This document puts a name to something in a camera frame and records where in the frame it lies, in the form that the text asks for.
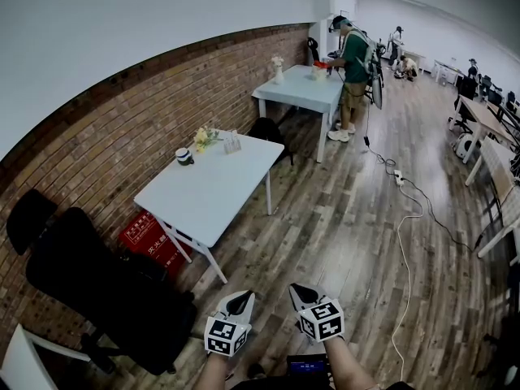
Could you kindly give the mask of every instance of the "green shirt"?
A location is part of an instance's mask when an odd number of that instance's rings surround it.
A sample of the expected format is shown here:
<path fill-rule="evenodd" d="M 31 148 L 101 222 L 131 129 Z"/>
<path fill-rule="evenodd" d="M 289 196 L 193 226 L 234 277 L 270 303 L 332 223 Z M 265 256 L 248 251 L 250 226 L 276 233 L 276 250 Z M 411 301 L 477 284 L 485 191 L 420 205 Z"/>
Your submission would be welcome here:
<path fill-rule="evenodd" d="M 361 59 L 364 62 L 367 47 L 368 45 L 359 36 L 353 34 L 348 36 L 341 54 L 341 58 L 345 60 L 344 82 L 357 84 L 368 81 L 368 74 L 358 61 Z"/>

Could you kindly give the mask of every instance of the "red box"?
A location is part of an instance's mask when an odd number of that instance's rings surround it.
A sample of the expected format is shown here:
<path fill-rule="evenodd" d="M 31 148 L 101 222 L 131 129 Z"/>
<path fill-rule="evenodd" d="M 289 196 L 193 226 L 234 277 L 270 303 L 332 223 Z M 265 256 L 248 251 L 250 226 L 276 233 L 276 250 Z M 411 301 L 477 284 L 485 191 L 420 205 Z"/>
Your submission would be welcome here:
<path fill-rule="evenodd" d="M 153 215 L 143 210 L 120 234 L 119 239 L 134 253 L 146 254 L 168 270 L 172 279 L 186 261 Z M 191 247 L 180 243 L 187 255 Z"/>

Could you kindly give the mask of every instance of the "white cable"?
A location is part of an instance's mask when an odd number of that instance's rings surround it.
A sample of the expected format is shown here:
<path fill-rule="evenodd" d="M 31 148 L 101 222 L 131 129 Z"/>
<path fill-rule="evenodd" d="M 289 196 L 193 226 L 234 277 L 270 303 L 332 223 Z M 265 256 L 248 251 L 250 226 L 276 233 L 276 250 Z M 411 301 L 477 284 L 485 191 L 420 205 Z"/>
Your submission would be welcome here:
<path fill-rule="evenodd" d="M 399 355 L 399 357 L 401 359 L 401 381 L 403 381 L 403 376 L 405 375 L 405 358 L 399 352 L 399 349 L 397 349 L 396 341 L 394 341 L 393 339 L 394 339 L 394 336 L 397 334 L 397 331 L 399 331 L 399 328 L 400 328 L 401 324 L 403 323 L 403 320 L 405 319 L 406 313 L 408 312 L 408 307 L 410 306 L 410 296 L 412 295 L 412 278 L 411 278 L 411 274 L 410 274 L 410 266 L 408 266 L 408 262 L 406 261 L 405 250 L 403 249 L 403 243 L 401 241 L 401 234 L 399 233 L 399 228 L 401 228 L 401 225 L 405 222 L 405 220 L 407 218 L 421 218 L 424 215 L 424 212 L 423 212 L 424 209 L 423 209 L 423 206 L 421 205 L 421 202 L 419 202 L 417 199 L 415 199 L 415 198 L 411 197 L 410 195 L 408 195 L 407 193 L 405 193 L 401 186 L 399 187 L 399 190 L 401 191 L 401 193 L 403 195 L 405 195 L 405 197 L 408 197 L 409 199 L 416 202 L 421 207 L 420 215 L 406 215 L 401 220 L 399 227 L 397 227 L 397 237 L 399 238 L 399 245 L 401 246 L 401 252 L 403 254 L 403 258 L 405 259 L 406 270 L 408 271 L 408 299 L 406 301 L 405 313 L 401 317 L 401 321 L 399 321 L 399 323 L 397 324 L 396 330 L 392 334 L 392 344 L 393 344 L 393 348 L 396 350 L 397 354 Z"/>

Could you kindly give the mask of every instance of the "white table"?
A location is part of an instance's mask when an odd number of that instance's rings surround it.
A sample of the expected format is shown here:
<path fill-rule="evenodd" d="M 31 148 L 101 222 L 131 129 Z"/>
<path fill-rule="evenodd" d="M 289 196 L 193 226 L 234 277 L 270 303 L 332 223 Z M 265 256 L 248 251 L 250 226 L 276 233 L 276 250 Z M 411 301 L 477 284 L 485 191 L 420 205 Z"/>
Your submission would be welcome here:
<path fill-rule="evenodd" d="M 475 175 L 484 161 L 496 187 L 504 222 L 504 227 L 479 251 L 478 256 L 481 258 L 489 253 L 496 243 L 518 227 L 520 223 L 520 187 L 514 184 L 513 174 L 509 171 L 509 161 L 514 158 L 511 150 L 486 137 L 482 142 L 480 153 L 479 160 L 466 180 L 466 186 L 473 183 Z"/>
<path fill-rule="evenodd" d="M 336 71 L 333 71 L 332 75 L 327 76 L 325 80 L 313 80 L 311 71 L 312 67 L 295 65 L 284 72 L 283 84 L 278 85 L 274 80 L 269 80 L 253 91 L 253 97 L 258 98 L 260 117 L 266 116 L 266 100 L 306 108 L 321 114 L 322 126 L 319 133 L 318 157 L 316 158 L 321 163 L 327 132 L 340 102 L 343 80 Z"/>
<path fill-rule="evenodd" d="M 221 131 L 219 138 L 230 137 Z M 267 213 L 271 214 L 269 170 L 283 145 L 238 135 L 242 150 L 226 154 L 217 141 L 202 154 L 189 147 L 195 163 L 181 166 L 176 160 L 147 184 L 135 202 L 149 211 L 171 241 L 191 262 L 179 241 L 204 254 L 220 279 L 226 277 L 209 251 L 229 223 L 265 178 Z"/>
<path fill-rule="evenodd" d="M 499 123 L 499 121 L 495 118 L 493 113 L 486 108 L 483 104 L 470 100 L 469 98 L 464 97 L 463 95 L 459 98 L 459 103 L 457 105 L 457 109 L 453 113 L 453 117 L 451 122 L 449 123 L 449 129 L 453 130 L 455 127 L 455 121 L 460 113 L 461 106 L 464 104 L 466 109 L 470 112 L 470 114 L 475 119 L 475 130 L 473 132 L 473 141 L 466 152 L 466 156 L 464 157 L 463 163 L 468 163 L 468 159 L 470 158 L 473 150 L 477 144 L 477 141 L 481 137 L 485 137 L 488 133 L 493 133 L 496 137 L 499 137 L 502 140 L 505 140 L 509 143 L 513 143 L 514 139 L 511 137 L 509 133 L 505 130 L 504 126 Z"/>
<path fill-rule="evenodd" d="M 38 357 L 34 345 L 66 357 L 84 362 L 90 361 L 88 355 L 44 340 L 31 332 L 25 331 L 18 324 L 7 347 L 6 356 L 3 359 L 2 369 L 0 370 L 0 377 L 2 377 L 2 380 L 10 390 L 28 390 L 30 388 L 58 390 L 40 357 Z"/>
<path fill-rule="evenodd" d="M 455 72 L 456 75 L 461 75 L 461 76 L 464 76 L 464 72 L 462 72 L 460 69 L 458 68 L 455 68 L 455 67 L 450 67 L 448 64 L 446 63 L 442 63 L 441 61 L 438 61 L 437 59 L 435 60 L 435 67 L 437 68 L 437 74 L 435 76 L 435 82 L 439 82 L 439 77 L 440 77 L 440 71 L 441 70 L 448 70 L 448 71 L 451 71 L 451 72 Z M 457 77 L 455 78 L 455 81 L 453 82 L 453 85 L 456 85 L 457 84 Z"/>

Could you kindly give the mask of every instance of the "khaki shorts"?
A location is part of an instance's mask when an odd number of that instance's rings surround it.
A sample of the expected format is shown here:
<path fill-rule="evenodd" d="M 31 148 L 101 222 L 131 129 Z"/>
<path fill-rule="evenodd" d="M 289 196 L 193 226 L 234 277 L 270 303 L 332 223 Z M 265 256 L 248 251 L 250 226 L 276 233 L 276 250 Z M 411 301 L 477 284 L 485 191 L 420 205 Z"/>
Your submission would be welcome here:
<path fill-rule="evenodd" d="M 359 108 L 365 95 L 366 82 L 345 83 L 341 103 L 346 108 Z"/>

